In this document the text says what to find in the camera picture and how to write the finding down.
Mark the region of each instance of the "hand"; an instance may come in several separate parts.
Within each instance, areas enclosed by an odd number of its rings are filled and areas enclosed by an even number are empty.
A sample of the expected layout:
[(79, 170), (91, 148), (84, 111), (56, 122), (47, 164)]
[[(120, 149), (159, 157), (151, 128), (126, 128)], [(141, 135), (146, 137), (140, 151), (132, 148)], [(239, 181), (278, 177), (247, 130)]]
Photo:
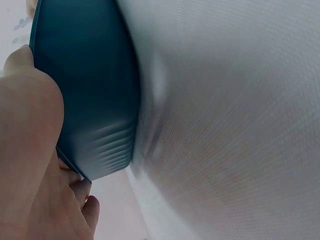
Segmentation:
[(99, 202), (88, 198), (90, 188), (54, 152), (31, 208), (27, 239), (92, 240)]
[(26, 14), (30, 19), (34, 19), (38, 0), (26, 0)]
[(92, 240), (99, 202), (88, 197), (90, 182), (58, 161), (63, 99), (28, 46), (5, 63), (0, 113), (1, 239)]

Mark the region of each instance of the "white mesh fabric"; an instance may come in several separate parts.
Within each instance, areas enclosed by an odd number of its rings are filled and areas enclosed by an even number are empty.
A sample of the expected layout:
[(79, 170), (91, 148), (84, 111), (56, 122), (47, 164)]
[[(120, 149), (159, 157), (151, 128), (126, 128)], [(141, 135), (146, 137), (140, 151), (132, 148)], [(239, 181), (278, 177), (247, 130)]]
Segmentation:
[(320, 1), (118, 0), (152, 240), (320, 238)]

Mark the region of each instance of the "finger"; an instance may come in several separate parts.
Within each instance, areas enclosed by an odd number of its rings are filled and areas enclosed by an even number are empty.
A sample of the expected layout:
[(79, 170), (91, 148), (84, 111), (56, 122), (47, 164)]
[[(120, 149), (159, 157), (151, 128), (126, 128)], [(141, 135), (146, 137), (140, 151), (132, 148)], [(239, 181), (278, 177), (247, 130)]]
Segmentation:
[(89, 196), (84, 208), (82, 209), (82, 214), (93, 235), (95, 234), (96, 226), (98, 224), (99, 212), (100, 204), (98, 199), (96, 199), (94, 196)]
[(34, 9), (33, 7), (30, 7), (30, 6), (29, 6), (29, 7), (26, 9), (26, 14), (28, 15), (28, 17), (29, 17), (30, 19), (34, 19), (35, 11), (36, 11), (36, 9)]
[(87, 179), (83, 179), (82, 181), (72, 184), (70, 188), (73, 190), (75, 198), (82, 209), (85, 206), (86, 199), (89, 196), (91, 183)]
[(67, 164), (60, 157), (58, 157), (58, 165), (60, 169), (70, 169)]
[(36, 11), (38, 0), (26, 0), (26, 13), (33, 19)]
[(60, 169), (61, 174), (63, 175), (63, 177), (65, 178), (66, 182), (68, 183), (68, 185), (73, 185), (76, 184), (77, 182), (81, 181), (81, 176), (80, 174), (69, 170), (69, 169)]
[(17, 51), (14, 51), (6, 59), (3, 73), (9, 76), (21, 72), (25, 68), (34, 68), (34, 56), (28, 45), (24, 45)]

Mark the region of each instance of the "teal plastic container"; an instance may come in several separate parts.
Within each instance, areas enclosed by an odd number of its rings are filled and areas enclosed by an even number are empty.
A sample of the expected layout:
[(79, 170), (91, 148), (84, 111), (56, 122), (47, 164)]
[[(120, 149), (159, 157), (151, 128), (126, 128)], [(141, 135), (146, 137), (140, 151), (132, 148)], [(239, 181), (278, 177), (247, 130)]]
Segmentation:
[(113, 0), (39, 0), (30, 48), (64, 99), (58, 155), (94, 180), (129, 165), (140, 104), (139, 70)]

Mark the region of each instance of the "white surface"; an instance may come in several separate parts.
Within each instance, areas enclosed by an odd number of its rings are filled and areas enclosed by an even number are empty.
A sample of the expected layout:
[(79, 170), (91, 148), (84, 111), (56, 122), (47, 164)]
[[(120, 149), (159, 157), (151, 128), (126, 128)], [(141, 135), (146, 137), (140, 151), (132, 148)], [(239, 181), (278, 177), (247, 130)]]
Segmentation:
[(7, 57), (29, 43), (31, 22), (15, 28), (26, 17), (25, 0), (0, 0), (0, 76)]
[(95, 240), (150, 240), (125, 170), (93, 181), (90, 194), (100, 202)]
[(320, 239), (320, 1), (117, 0), (153, 240)]

